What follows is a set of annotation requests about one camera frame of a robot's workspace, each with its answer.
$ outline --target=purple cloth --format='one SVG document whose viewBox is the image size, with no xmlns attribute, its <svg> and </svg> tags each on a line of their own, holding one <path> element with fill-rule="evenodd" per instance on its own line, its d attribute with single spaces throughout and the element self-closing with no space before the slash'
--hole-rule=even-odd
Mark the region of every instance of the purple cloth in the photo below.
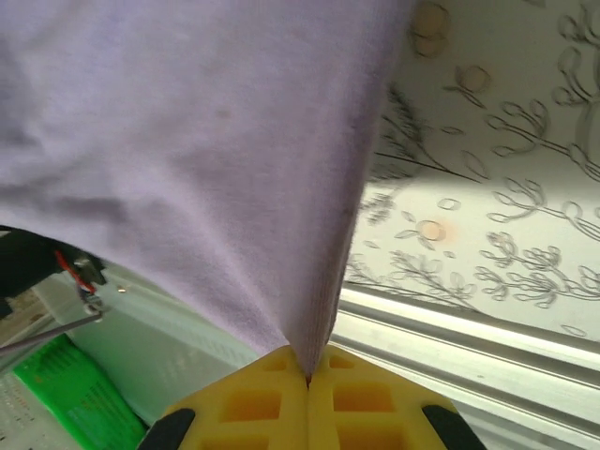
<svg viewBox="0 0 600 450">
<path fill-rule="evenodd" d="M 411 3 L 0 2 L 0 224 L 311 371 Z"/>
</svg>

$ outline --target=floral wallpaper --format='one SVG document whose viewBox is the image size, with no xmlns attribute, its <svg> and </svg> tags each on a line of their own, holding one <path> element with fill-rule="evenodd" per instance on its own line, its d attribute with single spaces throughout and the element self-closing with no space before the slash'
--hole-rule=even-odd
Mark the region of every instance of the floral wallpaper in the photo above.
<svg viewBox="0 0 600 450">
<path fill-rule="evenodd" d="M 380 130 L 348 281 L 600 340 L 600 0 L 421 2 Z"/>
</svg>

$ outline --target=red wire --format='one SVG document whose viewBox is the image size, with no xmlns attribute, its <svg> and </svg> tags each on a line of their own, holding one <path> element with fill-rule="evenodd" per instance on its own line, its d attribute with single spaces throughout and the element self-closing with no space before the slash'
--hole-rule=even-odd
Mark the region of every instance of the red wire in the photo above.
<svg viewBox="0 0 600 450">
<path fill-rule="evenodd" d="M 92 286 L 90 283 L 86 283 L 85 281 L 83 281 L 79 274 L 68 265 L 67 260 L 60 251 L 55 250 L 54 255 L 56 255 L 56 260 L 58 261 L 58 265 L 60 265 L 61 269 L 69 272 L 70 275 L 75 279 L 77 284 L 79 284 L 82 288 L 88 290 L 90 293 L 96 292 L 96 288 L 94 286 Z"/>
</svg>

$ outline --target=lavender fabric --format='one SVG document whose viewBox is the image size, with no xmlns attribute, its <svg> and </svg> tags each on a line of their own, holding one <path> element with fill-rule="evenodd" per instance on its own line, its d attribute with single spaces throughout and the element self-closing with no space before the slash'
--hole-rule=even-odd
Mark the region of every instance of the lavender fabric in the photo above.
<svg viewBox="0 0 600 450">
<path fill-rule="evenodd" d="M 3 0 L 0 224 L 310 372 L 409 0 Z"/>
</svg>

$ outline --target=green object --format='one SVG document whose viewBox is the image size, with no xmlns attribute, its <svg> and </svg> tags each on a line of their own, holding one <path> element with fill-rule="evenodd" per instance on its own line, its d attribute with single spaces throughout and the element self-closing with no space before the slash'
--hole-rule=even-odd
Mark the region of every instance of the green object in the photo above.
<svg viewBox="0 0 600 450">
<path fill-rule="evenodd" d="M 67 336 L 14 369 L 85 450 L 134 450 L 145 429 L 102 369 Z"/>
</svg>

